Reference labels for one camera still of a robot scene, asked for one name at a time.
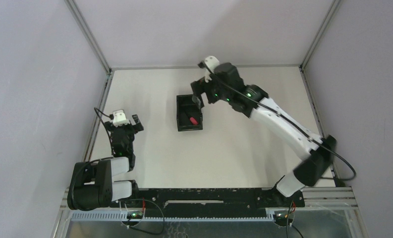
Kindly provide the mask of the red handled screwdriver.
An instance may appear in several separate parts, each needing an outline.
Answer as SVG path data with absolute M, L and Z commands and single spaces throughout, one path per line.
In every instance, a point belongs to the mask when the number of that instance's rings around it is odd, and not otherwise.
M 189 114 L 183 114 L 183 121 L 185 125 L 198 125 L 198 121 Z

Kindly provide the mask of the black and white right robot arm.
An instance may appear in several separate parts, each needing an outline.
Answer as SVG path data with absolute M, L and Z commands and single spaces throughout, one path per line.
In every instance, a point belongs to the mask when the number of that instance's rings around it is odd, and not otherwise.
M 198 108 L 204 107 L 202 94 L 209 104 L 227 102 L 233 110 L 247 118 L 264 124 L 283 140 L 301 162 L 288 174 L 281 177 L 270 189 L 273 202 L 286 206 L 292 196 L 305 187 L 313 187 L 333 164 L 334 157 L 340 159 L 352 171 L 352 176 L 341 178 L 351 181 L 357 177 L 353 165 L 335 152 L 336 139 L 322 137 L 311 132 L 285 112 L 261 87 L 245 84 L 238 69 L 230 62 L 220 63 L 216 57 L 208 57 L 198 63 L 204 76 L 191 83 L 192 100 Z

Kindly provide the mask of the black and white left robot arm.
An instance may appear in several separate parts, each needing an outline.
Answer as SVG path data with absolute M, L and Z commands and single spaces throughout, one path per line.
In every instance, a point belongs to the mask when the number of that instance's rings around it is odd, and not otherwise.
M 105 122 L 109 132 L 113 155 L 89 162 L 76 163 L 67 195 L 71 210 L 91 211 L 109 207 L 122 199 L 130 207 L 140 203 L 141 193 L 135 180 L 115 180 L 115 176 L 131 172 L 136 156 L 133 149 L 135 134 L 144 127 L 138 115 L 132 116 L 134 123 L 120 119 L 118 113 L 112 121 Z

